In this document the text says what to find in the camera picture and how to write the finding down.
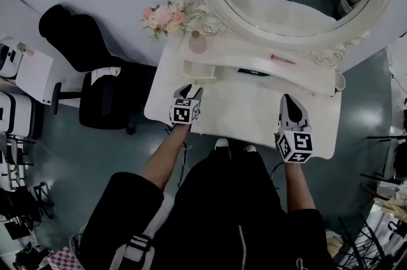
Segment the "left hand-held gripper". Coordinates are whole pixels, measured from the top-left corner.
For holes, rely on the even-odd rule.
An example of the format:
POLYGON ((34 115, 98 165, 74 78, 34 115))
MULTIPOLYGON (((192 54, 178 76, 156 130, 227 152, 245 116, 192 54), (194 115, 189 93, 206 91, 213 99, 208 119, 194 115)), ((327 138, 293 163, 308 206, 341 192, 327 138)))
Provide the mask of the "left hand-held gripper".
POLYGON ((173 124, 191 125, 200 114, 200 101, 204 89, 200 87, 196 93, 189 95, 192 84, 186 84, 174 92, 170 106, 170 120, 173 124))

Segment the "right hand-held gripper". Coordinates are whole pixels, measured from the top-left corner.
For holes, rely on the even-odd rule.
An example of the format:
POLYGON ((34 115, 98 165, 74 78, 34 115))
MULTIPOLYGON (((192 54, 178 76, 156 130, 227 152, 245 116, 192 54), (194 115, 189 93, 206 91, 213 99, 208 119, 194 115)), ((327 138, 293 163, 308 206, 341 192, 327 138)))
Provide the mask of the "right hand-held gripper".
POLYGON ((293 130, 279 129, 276 148, 285 163, 306 163, 312 156, 312 132, 308 112, 302 103, 289 94, 280 100, 279 125, 281 127, 299 126, 293 130))

